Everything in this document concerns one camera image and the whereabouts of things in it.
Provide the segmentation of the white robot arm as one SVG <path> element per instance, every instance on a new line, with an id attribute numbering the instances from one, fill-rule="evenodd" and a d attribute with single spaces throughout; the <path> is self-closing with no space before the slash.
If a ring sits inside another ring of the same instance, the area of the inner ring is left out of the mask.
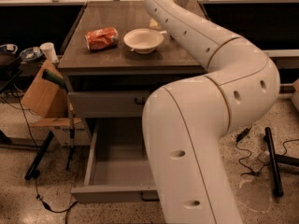
<path id="1" fill-rule="evenodd" d="M 149 165 L 168 224 L 243 224 L 218 143 L 270 109 L 279 74 L 263 51 L 191 13 L 188 1 L 145 0 L 151 17 L 205 69 L 147 100 L 142 126 Z"/>

